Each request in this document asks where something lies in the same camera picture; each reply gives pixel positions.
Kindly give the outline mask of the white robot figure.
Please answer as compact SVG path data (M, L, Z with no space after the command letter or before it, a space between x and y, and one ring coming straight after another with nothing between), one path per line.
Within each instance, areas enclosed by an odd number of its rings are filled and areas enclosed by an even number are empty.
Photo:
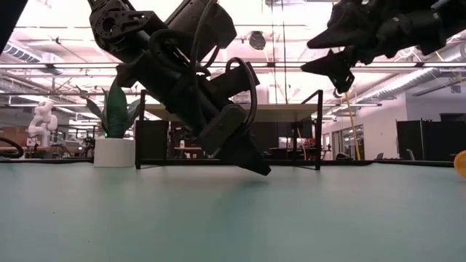
M27 132L28 141L37 142L41 138L40 145L43 147L50 146L51 132L58 128L58 118L52 113L54 103L51 101L43 101L35 107L33 119L31 120Z

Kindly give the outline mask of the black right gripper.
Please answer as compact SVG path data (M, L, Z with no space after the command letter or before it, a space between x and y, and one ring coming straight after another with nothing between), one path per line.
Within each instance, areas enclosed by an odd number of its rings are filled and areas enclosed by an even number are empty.
M310 49L352 47L305 63L303 72L327 76L337 92L345 93L355 77L355 61L372 63L375 57L391 58L407 47L428 55L445 47L449 30L449 4L439 0L389 0L395 10L384 9L379 17L331 17L327 28L307 42Z

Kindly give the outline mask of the green table mat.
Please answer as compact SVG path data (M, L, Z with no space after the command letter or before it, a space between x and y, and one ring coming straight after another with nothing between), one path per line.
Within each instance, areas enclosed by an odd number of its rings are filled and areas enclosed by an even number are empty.
M466 262L466 180L395 164L0 164L0 262Z

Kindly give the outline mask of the long ceiling light strip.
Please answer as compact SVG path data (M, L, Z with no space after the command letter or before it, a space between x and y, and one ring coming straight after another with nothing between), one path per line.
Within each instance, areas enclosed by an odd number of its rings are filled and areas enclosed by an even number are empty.
M302 63L251 62L254 68L300 68ZM0 63L0 69L71 69L71 68L115 68L118 63ZM357 63L355 68L466 68L466 62L375 62L369 65Z

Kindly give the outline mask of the wooden shelf black metal frame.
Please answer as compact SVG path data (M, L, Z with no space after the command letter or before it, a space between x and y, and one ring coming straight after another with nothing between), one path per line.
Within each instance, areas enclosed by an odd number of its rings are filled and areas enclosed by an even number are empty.
M145 124L145 113L151 113L159 117L162 121L166 122L179 122L180 119L170 114L162 104L149 104L146 105L146 97L150 96L147 90L141 91L141 108L138 110L138 117L140 121L136 123L135 131L135 168L141 169L142 164L168 164L166 157L167 147L164 146L164 155L161 159L144 159L143 158L143 126ZM303 100L301 104L278 104L278 105L258 105L256 112L256 122L285 122L293 123L295 138L298 135L298 123L304 121L306 118L311 118L312 114L316 113L316 136L322 134L323 122L323 91L317 90L312 93L307 99Z

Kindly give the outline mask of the round ceiling fixture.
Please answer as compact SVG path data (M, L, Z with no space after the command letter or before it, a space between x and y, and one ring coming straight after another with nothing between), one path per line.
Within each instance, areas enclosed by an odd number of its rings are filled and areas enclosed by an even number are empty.
M248 38L250 47L256 51L263 51L266 46L266 39L262 31L251 31Z

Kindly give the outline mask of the black partition wall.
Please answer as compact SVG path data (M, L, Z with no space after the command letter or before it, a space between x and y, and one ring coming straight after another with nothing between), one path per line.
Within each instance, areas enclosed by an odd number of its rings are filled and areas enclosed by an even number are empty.
M466 114L440 114L440 121L397 121L398 153L401 159L452 162L466 150Z

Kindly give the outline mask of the orange pill bottle white cap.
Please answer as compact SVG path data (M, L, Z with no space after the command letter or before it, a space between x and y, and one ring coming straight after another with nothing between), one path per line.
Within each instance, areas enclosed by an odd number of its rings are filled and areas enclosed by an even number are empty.
M454 169L460 176L466 179L466 150L459 152L454 157Z

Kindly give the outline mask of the silver ventilation duct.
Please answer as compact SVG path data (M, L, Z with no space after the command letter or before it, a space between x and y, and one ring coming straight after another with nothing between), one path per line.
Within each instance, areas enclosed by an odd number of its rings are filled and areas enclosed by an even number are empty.
M456 45L455 47L439 52L438 55L433 54L433 56L424 63L440 62L466 62L466 41ZM425 82L432 81L434 78L439 77L440 74L440 69L437 67L422 67L408 74L398 74L397 76L372 87L367 92L358 95L356 102L367 103L373 98L382 100L389 96L396 95L399 92L414 88Z

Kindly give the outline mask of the snake plant in white pot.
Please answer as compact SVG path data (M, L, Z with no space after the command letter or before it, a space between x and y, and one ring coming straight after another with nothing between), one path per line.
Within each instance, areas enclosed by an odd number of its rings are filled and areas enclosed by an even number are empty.
M104 138L95 139L94 167L134 167L135 141L125 139L125 133L134 124L141 109L141 100L127 103L125 92L113 80L109 90L103 91L103 107L100 108L89 98L89 93L78 86L80 97L96 115L105 132Z

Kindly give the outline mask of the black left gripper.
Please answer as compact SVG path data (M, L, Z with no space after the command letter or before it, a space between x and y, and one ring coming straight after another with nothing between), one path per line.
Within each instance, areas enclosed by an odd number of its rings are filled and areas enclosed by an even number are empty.
M223 162L267 176L271 172L248 132L248 112L229 98L248 89L248 62L233 57L213 80L180 57L150 50L121 56L115 82L141 83L194 136L195 143Z

